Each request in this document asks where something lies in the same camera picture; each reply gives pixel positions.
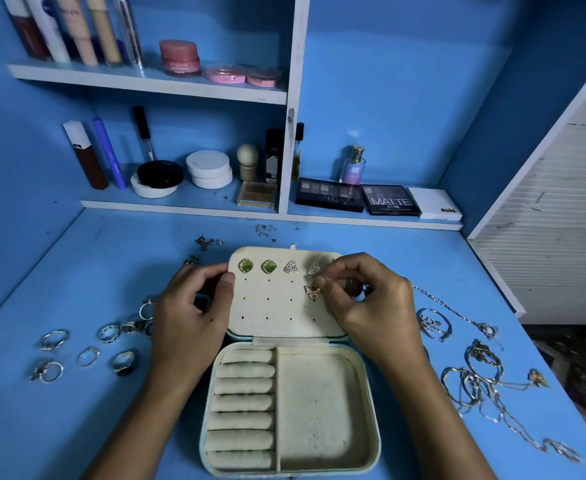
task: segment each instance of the blue pen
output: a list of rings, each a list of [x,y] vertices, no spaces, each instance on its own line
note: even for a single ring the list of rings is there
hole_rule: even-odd
[[[109,162],[109,166],[113,171],[115,184],[118,186],[119,189],[124,190],[127,187],[127,183],[120,169],[120,164],[118,163],[118,159],[115,156],[115,152],[113,151],[113,145],[111,144],[109,135],[108,133],[106,133],[104,121],[102,121],[99,118],[94,118],[93,126],[97,133],[97,137],[100,140],[100,144],[102,145],[102,149],[104,150],[104,154],[106,155],[106,160]]]

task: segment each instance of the left hand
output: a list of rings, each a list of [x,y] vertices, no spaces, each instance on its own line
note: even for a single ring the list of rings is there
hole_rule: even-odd
[[[208,312],[194,305],[195,295],[219,274]],[[228,264],[186,264],[153,305],[153,344],[148,383],[164,392],[191,393],[222,345],[233,301],[235,275]]]

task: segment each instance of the fingernail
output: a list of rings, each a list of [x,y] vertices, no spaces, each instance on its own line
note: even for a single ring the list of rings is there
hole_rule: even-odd
[[[224,273],[220,279],[232,285],[235,284],[235,275],[233,273]]]

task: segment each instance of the jewelry box lid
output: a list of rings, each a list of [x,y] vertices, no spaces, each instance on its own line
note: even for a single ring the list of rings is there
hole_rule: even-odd
[[[315,275],[339,256],[278,248],[236,250],[228,263],[236,276],[229,333],[245,339],[343,339],[344,331],[329,314],[319,290],[313,289]]]

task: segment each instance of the jewelry box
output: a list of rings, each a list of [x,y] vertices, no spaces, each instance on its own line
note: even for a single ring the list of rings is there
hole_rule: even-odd
[[[200,435],[216,477],[353,475],[381,441],[364,362],[314,287],[337,253],[236,250],[228,333],[217,355]]]

